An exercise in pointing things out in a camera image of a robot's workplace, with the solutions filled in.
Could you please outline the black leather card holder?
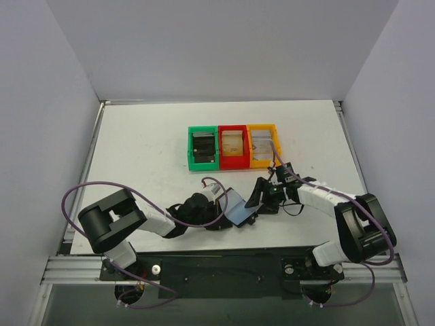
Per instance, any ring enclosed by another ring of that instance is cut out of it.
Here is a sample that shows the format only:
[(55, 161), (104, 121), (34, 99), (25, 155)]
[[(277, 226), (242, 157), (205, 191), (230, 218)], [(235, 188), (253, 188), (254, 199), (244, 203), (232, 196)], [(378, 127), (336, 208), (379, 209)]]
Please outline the black leather card holder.
[(221, 209), (227, 204), (224, 213), (225, 218), (238, 228), (243, 227), (245, 224), (253, 225), (258, 216), (258, 207), (245, 208), (246, 201), (231, 187), (226, 190), (226, 195), (227, 198), (222, 194), (217, 199), (217, 203)]

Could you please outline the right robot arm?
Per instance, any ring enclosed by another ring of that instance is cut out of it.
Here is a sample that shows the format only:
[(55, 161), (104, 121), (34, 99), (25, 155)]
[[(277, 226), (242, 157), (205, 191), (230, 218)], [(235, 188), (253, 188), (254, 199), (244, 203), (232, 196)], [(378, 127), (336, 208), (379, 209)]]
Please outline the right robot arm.
[(300, 177), (289, 162), (271, 172), (276, 182), (259, 177), (246, 208), (258, 207), (259, 214), (273, 215), (290, 200), (292, 204), (315, 208), (336, 222), (338, 240), (314, 247), (304, 260), (308, 276), (318, 278), (328, 266), (343, 262), (367, 263), (385, 251), (394, 255), (397, 238), (375, 195), (340, 193), (312, 177)]

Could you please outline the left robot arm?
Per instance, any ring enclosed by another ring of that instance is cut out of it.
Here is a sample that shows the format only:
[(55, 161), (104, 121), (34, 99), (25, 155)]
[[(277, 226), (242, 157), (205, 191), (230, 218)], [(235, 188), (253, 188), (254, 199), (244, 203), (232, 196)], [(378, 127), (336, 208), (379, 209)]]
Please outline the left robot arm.
[(79, 221), (93, 252), (116, 263), (116, 272), (130, 280), (140, 270), (137, 254), (127, 241), (135, 230), (170, 239), (183, 235), (192, 225), (209, 231), (231, 228), (231, 222), (222, 214), (217, 202), (220, 190), (217, 183), (211, 183), (184, 203), (174, 204), (161, 214), (139, 208), (132, 192), (121, 189), (84, 208), (79, 213)]

